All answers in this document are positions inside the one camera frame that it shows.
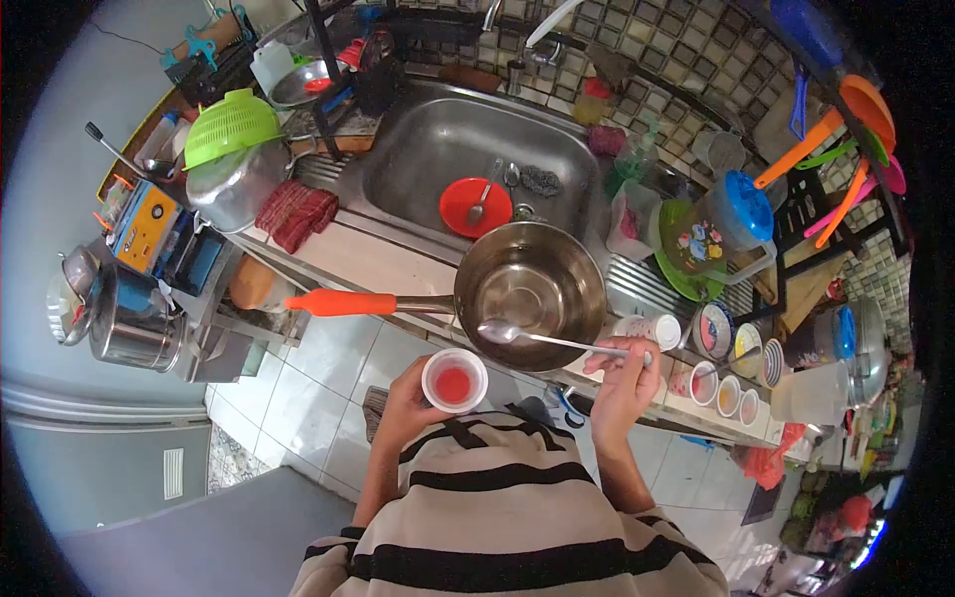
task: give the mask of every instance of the green colander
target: green colander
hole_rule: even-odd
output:
[[[189,129],[185,140],[185,167],[221,158],[225,154],[258,145],[282,136],[282,125],[268,102],[258,99],[251,89],[225,94],[222,101],[203,110]]]

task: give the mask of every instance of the vent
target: vent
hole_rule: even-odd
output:
[[[162,453],[162,495],[167,500],[182,497],[182,448]]]

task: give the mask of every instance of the dish towel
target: dish towel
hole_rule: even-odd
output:
[[[312,233],[322,232],[337,212],[334,193],[285,181],[268,197],[255,226],[270,234],[276,245],[294,253]]]

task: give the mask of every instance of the orange handle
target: orange handle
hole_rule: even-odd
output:
[[[797,143],[793,149],[786,152],[786,155],[770,166],[766,172],[759,175],[759,178],[755,181],[755,187],[764,188],[770,182],[789,172],[793,166],[819,147],[827,137],[835,133],[840,126],[842,126],[842,114],[836,108],[833,108],[826,113],[826,116],[822,117],[822,120],[816,126],[809,129],[809,132],[806,133],[806,139]]]
[[[832,236],[838,223],[842,222],[842,218],[845,218],[845,214],[849,213],[849,208],[852,207],[852,200],[856,198],[859,194],[859,190],[862,189],[862,183],[865,182],[865,175],[868,172],[869,160],[863,157],[859,160],[856,175],[852,177],[852,182],[849,183],[849,190],[845,192],[845,197],[842,198],[842,203],[839,204],[836,215],[833,216],[832,221],[829,222],[829,225],[826,226],[826,229],[822,231],[822,234],[816,240],[816,248],[822,248],[822,246],[826,244],[826,241]]]
[[[336,315],[391,315],[398,306],[393,294],[347,292],[319,288],[305,296],[286,298],[289,309],[306,309],[317,317]]]

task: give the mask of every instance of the striped shirt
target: striped shirt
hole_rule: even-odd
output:
[[[728,595],[659,508],[617,512],[566,431],[505,413],[426,429],[398,500],[310,545],[292,597]]]

